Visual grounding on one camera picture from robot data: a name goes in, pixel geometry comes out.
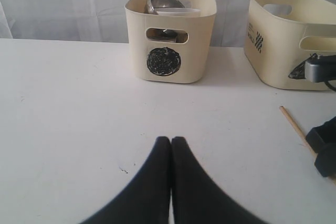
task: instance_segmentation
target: stainless steel bowl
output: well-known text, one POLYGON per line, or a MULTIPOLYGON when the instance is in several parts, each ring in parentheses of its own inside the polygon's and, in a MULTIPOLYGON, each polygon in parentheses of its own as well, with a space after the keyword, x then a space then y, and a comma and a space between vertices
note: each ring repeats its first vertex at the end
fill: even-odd
POLYGON ((155 8, 185 8, 179 0, 147 0, 147 12, 149 14, 157 14, 155 8))

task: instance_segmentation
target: checkered pattern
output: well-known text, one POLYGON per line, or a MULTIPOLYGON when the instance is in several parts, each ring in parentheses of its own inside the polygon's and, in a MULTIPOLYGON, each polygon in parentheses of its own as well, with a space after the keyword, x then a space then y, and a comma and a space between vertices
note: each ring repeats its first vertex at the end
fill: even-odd
POLYGON ((261 53, 261 48, 262 48, 263 41, 264 41, 264 38, 260 35, 259 32, 257 32, 257 38, 256 38, 256 42, 254 43, 254 46, 257 48, 259 53, 261 53))

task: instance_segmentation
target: table surface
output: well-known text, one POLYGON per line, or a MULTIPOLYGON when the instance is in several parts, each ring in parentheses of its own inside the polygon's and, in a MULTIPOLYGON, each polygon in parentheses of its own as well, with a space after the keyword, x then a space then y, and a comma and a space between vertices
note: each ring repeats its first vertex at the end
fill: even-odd
POLYGON ((194 84, 137 79, 128 44, 0 48, 0 223, 79 223, 124 188, 160 135, 185 136, 210 177, 263 220, 334 222, 336 187, 279 106, 307 132, 336 115, 336 94, 269 87, 242 48, 211 48, 194 84))

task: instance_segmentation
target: black cable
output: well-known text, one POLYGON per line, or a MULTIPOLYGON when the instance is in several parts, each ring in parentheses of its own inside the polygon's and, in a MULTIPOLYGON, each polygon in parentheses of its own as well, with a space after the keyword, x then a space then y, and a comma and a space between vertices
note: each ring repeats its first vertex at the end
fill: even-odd
POLYGON ((335 92, 336 92, 336 87, 334 87, 333 85, 331 85, 331 84, 329 83, 329 81, 325 81, 324 84, 327 85, 327 87, 328 87, 329 89, 331 89, 332 91, 335 91, 335 92))

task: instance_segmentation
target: storage basket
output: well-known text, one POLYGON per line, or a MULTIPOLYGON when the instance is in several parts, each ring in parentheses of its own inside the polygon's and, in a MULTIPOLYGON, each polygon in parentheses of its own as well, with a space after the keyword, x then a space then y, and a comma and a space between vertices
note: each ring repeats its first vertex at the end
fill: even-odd
POLYGON ((135 75, 144 80, 191 83, 203 75, 216 16, 215 0, 181 0, 201 10, 200 17, 160 16, 144 13, 147 0, 129 0, 125 5, 135 75), (185 31, 185 42, 148 39, 151 28, 185 31), (155 61, 161 57, 159 66, 155 61))
POLYGON ((244 51, 259 78, 280 89, 326 90, 304 78, 313 54, 336 55, 336 5, 325 0, 250 0, 244 51), (273 15, 267 4, 289 5, 273 15))

